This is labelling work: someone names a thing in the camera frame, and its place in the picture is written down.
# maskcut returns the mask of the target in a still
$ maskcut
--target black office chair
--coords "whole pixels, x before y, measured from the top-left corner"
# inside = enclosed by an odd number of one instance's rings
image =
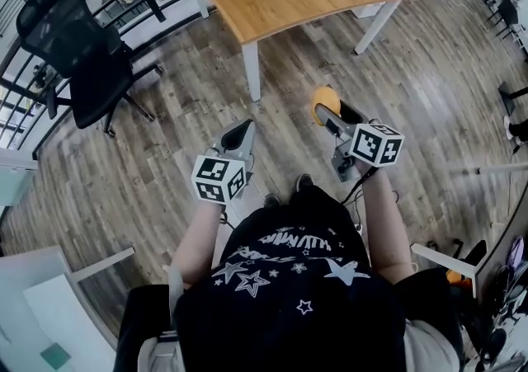
[[[501,33],[506,31],[507,29],[510,29],[510,31],[502,37],[503,39],[505,39],[507,36],[513,33],[511,26],[519,23],[517,9],[513,5],[512,1],[504,0],[499,4],[497,11],[494,12],[490,17],[488,17],[488,20],[491,20],[497,14],[499,14],[501,18],[497,21],[497,23],[494,24],[494,26],[498,25],[502,20],[504,20],[504,22],[506,23],[506,27],[502,29],[500,32],[498,32],[495,36],[499,36]]]
[[[133,74],[130,47],[114,27],[103,29],[97,24],[85,0],[28,0],[16,23],[21,47],[42,58],[63,78],[70,78],[71,99],[58,98],[49,89],[50,118],[57,114],[57,105],[71,106],[77,127],[84,129],[106,115],[104,131],[114,137],[110,122],[123,98],[154,121],[127,91],[153,70],[161,75],[163,67],[151,64]]]

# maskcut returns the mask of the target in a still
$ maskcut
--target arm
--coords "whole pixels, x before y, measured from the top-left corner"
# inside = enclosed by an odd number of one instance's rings
[[[187,286],[198,282],[211,269],[221,213],[221,205],[200,202],[172,258]]]
[[[356,166],[361,174],[370,168],[359,160]],[[385,170],[378,170],[363,183],[363,195],[372,267],[396,284],[414,274],[414,270],[407,233]]]

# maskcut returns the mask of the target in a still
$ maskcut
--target wooden floor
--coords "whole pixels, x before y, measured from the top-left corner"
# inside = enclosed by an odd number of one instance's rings
[[[234,222],[270,191],[286,198],[302,172],[331,195],[348,192],[351,184],[338,184],[330,168],[335,142],[309,113],[313,90],[326,84],[405,134],[404,153],[388,170],[412,242],[434,238],[452,250],[454,237],[492,241],[490,223],[507,221],[510,177],[463,170],[510,161],[497,87],[503,80],[524,87],[528,66],[510,38],[484,30],[488,15],[480,0],[406,0],[360,56],[353,50],[371,19],[350,12],[282,32],[260,45],[257,104],[219,15],[197,21],[157,49],[166,77],[132,92],[155,113],[154,123],[122,105],[115,139],[101,125],[76,129],[71,116],[58,128],[40,151],[31,189],[1,225],[3,250],[59,244],[77,270],[133,245],[135,256],[82,284],[117,332],[127,291],[165,281],[163,265],[193,214],[193,162],[222,126],[257,122],[255,176]],[[514,157],[527,159],[525,148]],[[511,176],[510,210],[525,183],[525,173]]]

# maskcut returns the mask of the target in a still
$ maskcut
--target sneaker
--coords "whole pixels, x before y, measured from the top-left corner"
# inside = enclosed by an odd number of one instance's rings
[[[281,201],[277,195],[270,193],[264,198],[264,208],[275,208],[281,205]]]
[[[295,189],[299,191],[303,187],[308,187],[308,186],[314,186],[314,180],[312,179],[312,176],[310,176],[309,174],[303,174],[301,177],[297,179],[297,183],[295,184]]]
[[[510,132],[510,124],[512,122],[510,121],[510,117],[508,117],[507,115],[504,116],[504,129],[506,129],[506,138],[508,140],[512,140],[513,139],[513,134],[512,132]]]

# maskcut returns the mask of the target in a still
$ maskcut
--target chair armrest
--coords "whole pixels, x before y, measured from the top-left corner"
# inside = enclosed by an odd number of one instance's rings
[[[50,87],[46,93],[46,106],[48,107],[49,119],[52,120],[57,116],[57,95],[54,87]]]
[[[119,32],[113,26],[105,29],[106,32],[106,47],[108,48],[108,54],[113,55],[116,51],[123,48],[123,41],[119,36]]]

